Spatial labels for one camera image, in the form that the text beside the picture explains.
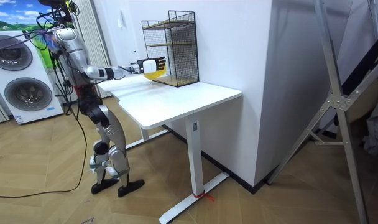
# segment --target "dryer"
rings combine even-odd
[[[55,97],[37,49],[21,31],[0,31],[0,93],[19,124],[44,119],[63,110]]]

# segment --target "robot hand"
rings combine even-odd
[[[138,60],[136,64],[139,66],[139,73],[152,73],[164,70],[165,57]]]

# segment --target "wooden floor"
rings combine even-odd
[[[124,126],[127,143],[141,138],[137,125],[114,99],[105,100]],[[80,121],[88,137],[83,180],[78,189],[20,199],[0,199],[0,223],[158,223],[170,207],[191,193],[187,148],[166,134],[129,151],[132,179],[145,179],[143,188],[123,198],[119,185],[91,195],[95,175],[88,170],[92,142],[98,134],[88,118]],[[32,194],[70,189],[78,182],[84,142],[72,116],[57,116],[19,126],[0,124],[0,195]],[[371,223],[378,224],[378,157],[357,150]],[[220,171],[203,160],[204,180]],[[232,179],[200,199],[174,223],[309,224],[358,223],[344,151],[340,146],[309,143],[271,187],[250,194]]]

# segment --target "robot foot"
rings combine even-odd
[[[131,193],[139,188],[141,188],[145,184],[144,180],[137,180],[128,182],[127,187],[120,187],[117,191],[117,196],[123,197],[128,193]]]
[[[119,182],[119,180],[117,180],[117,179],[104,179],[104,180],[102,180],[101,184],[94,184],[94,185],[92,185],[91,193],[92,194],[97,194],[97,193],[101,192],[102,190],[104,190],[104,189],[106,189],[108,187],[113,186],[117,182]]]

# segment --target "desk tabletop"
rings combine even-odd
[[[184,118],[242,95],[207,83],[173,87],[153,82],[143,75],[111,80],[98,85],[119,100],[119,106],[143,129],[152,129]]]

